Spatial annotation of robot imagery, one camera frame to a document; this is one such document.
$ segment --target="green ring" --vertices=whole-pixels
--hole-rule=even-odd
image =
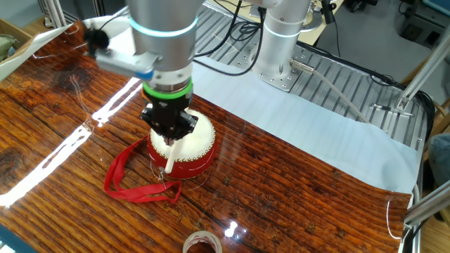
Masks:
[[[146,82],[142,83],[143,90],[150,96],[163,99],[163,100],[169,100],[169,99],[175,99],[180,98],[184,95],[186,95],[189,91],[192,89],[192,78],[189,79],[188,86],[180,91],[177,91],[175,93],[163,93],[159,91],[155,91],[154,89],[150,88],[149,85]]]

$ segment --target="blue light ring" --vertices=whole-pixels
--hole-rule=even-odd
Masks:
[[[266,30],[269,31],[270,33],[272,33],[273,35],[278,36],[278,37],[282,37],[282,38],[298,37],[298,35],[299,35],[300,32],[301,32],[301,31],[299,31],[299,32],[296,33],[296,34],[291,34],[291,35],[283,35],[283,34],[279,34],[279,33],[276,33],[276,32],[274,32],[274,31],[270,30],[270,29],[267,27],[266,23],[264,23],[264,28],[266,28]]]
[[[152,29],[148,29],[147,27],[144,27],[140,24],[138,24],[136,21],[134,21],[133,18],[129,18],[129,24],[138,32],[143,33],[145,35],[148,36],[152,36],[152,37],[162,37],[162,38],[169,38],[169,37],[176,37],[182,34],[185,34],[189,31],[191,31],[196,25],[197,25],[197,21],[198,21],[198,17],[195,17],[194,22],[192,22],[192,24],[190,24],[188,27],[183,28],[181,30],[178,31],[169,31],[169,32],[165,32],[165,31],[157,31],[157,30],[152,30]]]

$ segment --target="drumstick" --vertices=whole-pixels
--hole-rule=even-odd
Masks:
[[[167,158],[165,172],[169,174],[172,172],[172,168],[174,167],[175,157],[178,157],[178,152],[180,150],[179,147],[182,146],[181,141],[175,141],[174,145],[172,145],[172,149],[170,150],[169,157]]]

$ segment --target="light blue cloth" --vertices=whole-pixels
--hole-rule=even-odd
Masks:
[[[438,134],[430,139],[428,147],[430,166],[436,184],[450,180],[450,134]]]

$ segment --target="glossy wooden surface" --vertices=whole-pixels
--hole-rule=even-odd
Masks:
[[[1,194],[23,187],[18,183],[30,172],[51,169],[53,160],[40,163],[79,126],[92,131],[53,172],[36,176],[24,197],[0,196],[0,204],[5,196],[17,198],[0,211],[0,223],[33,248],[181,252],[191,233],[205,230],[225,252],[397,252],[387,203],[390,230],[401,236],[409,195],[368,186],[199,97],[192,108],[217,131],[210,169],[184,181],[173,205],[112,199],[103,191],[110,163],[148,134],[138,118],[143,102],[137,92],[103,126],[92,119],[128,79],[83,56],[81,30],[70,34],[76,30],[62,33],[0,83]],[[122,187],[158,182],[145,145],[131,158]],[[238,227],[227,237],[233,221]]]

